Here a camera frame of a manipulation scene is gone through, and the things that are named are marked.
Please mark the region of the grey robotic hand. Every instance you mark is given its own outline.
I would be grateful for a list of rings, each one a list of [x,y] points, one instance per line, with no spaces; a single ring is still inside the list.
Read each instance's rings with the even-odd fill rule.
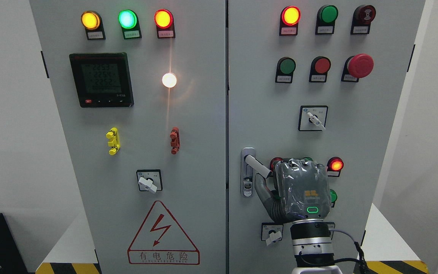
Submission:
[[[276,163],[274,174],[278,198],[267,188],[261,174],[254,177],[254,188],[273,222],[324,219],[329,214],[332,199],[324,165],[306,158],[291,158]]]

